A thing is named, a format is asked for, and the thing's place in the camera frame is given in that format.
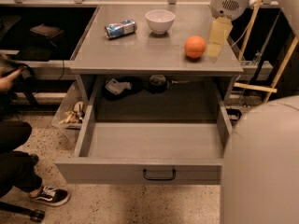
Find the terrazzo floor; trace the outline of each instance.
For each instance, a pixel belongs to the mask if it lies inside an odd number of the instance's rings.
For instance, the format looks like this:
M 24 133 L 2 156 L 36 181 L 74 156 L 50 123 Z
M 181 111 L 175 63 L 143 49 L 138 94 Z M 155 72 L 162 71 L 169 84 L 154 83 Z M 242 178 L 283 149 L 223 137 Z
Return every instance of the terrazzo floor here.
M 74 145 L 51 122 L 53 113 L 21 113 L 33 132 L 19 148 L 35 153 L 36 172 L 49 186 L 70 191 L 70 201 L 61 207 L 32 203 L 26 193 L 13 189 L 1 202 L 46 212 L 44 224 L 219 224 L 220 186 L 128 186 L 67 184 L 54 165 L 56 157 L 71 157 Z M 1 224 L 34 223 L 29 217 L 0 211 Z

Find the chair leg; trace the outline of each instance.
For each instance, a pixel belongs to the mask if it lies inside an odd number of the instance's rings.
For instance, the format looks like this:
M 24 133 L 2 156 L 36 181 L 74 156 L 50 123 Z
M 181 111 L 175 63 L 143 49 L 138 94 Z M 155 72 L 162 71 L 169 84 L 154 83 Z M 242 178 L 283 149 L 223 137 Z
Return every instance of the chair leg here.
M 2 202 L 0 202 L 0 210 L 26 215 L 30 217 L 30 220 L 34 222 L 41 222 L 45 217 L 44 211 L 41 210 L 32 211 L 30 209 L 20 207 L 18 205 L 12 205 L 12 204 L 2 203 Z

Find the white bowl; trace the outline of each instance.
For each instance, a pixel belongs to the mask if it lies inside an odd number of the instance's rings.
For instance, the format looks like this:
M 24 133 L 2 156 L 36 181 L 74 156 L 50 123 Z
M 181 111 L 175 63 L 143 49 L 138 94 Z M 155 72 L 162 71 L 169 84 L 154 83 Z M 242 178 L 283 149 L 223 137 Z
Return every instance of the white bowl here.
M 146 14 L 149 28 L 158 35 L 166 33 L 174 23 L 175 18 L 176 15 L 167 10 L 152 10 Z

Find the soda can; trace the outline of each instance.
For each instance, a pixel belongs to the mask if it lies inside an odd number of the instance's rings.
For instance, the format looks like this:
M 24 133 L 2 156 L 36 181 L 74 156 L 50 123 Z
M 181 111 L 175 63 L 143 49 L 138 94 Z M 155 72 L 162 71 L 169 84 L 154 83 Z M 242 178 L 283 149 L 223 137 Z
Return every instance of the soda can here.
M 112 23 L 104 27 L 108 39 L 134 33 L 137 30 L 137 23 L 133 20 Z

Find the sneaker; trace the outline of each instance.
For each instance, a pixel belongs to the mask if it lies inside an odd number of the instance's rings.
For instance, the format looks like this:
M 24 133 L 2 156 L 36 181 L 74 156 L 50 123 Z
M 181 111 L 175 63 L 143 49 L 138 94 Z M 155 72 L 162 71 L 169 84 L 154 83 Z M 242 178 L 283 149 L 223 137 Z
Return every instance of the sneaker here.
M 30 199 L 34 202 L 43 203 L 50 206 L 60 206 L 67 203 L 70 198 L 70 194 L 63 189 L 55 189 L 47 186 L 43 186 L 42 190 L 37 194 L 36 197 Z
M 34 164 L 34 166 L 36 166 L 38 161 L 39 161 L 38 156 L 36 154 L 29 154 L 29 157 L 31 158 L 32 163 Z

